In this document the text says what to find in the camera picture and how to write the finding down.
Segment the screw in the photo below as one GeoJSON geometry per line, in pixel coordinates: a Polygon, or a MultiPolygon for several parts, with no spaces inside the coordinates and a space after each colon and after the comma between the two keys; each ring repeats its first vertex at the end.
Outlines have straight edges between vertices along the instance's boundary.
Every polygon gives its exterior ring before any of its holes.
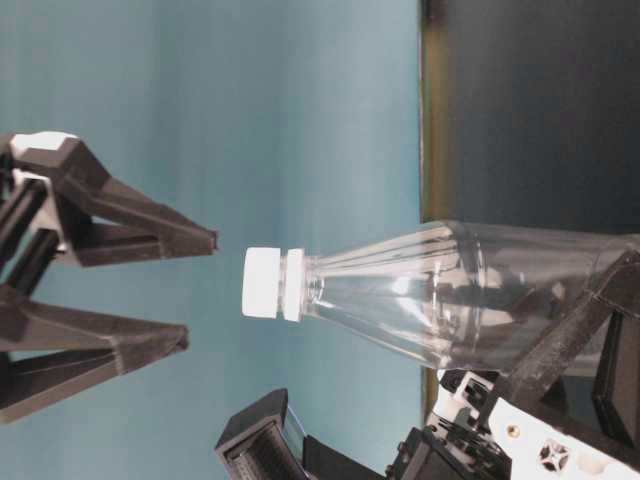
{"type": "Polygon", "coordinates": [[[511,438],[518,438],[520,436],[520,428],[517,425],[509,425],[507,427],[507,435],[511,438]]]}

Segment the teal backdrop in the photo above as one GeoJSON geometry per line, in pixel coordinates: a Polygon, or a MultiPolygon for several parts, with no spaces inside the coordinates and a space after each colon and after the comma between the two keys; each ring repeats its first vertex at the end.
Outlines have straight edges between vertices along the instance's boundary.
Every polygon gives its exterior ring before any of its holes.
{"type": "Polygon", "coordinates": [[[331,253],[418,223],[415,0],[0,0],[0,132],[65,130],[220,230],[211,258],[73,269],[35,298],[185,323],[188,352],[0,427],[0,478],[223,479],[228,417],[287,386],[378,471],[416,364],[319,320],[243,318],[248,246],[331,253]]]}

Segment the black plastic bracket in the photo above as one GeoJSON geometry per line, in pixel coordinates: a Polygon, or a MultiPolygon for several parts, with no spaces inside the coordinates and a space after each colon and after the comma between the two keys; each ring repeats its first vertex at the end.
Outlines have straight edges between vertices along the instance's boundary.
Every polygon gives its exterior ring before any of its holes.
{"type": "Polygon", "coordinates": [[[86,267],[210,255],[216,249],[217,232],[112,177],[80,139],[66,138],[57,150],[28,149],[11,164],[51,182],[70,242],[57,260],[86,267]]]}
{"type": "Polygon", "coordinates": [[[13,138],[0,136],[0,197],[5,187],[11,191],[0,207],[0,269],[42,210],[55,207],[56,218],[44,215],[53,225],[34,233],[0,284],[0,422],[188,347],[182,325],[30,300],[50,262],[87,267],[210,255],[217,239],[215,231],[113,178],[77,138],[65,138],[57,149],[26,150],[12,149],[13,138]],[[56,353],[12,361],[10,354],[20,351],[56,353]]]}

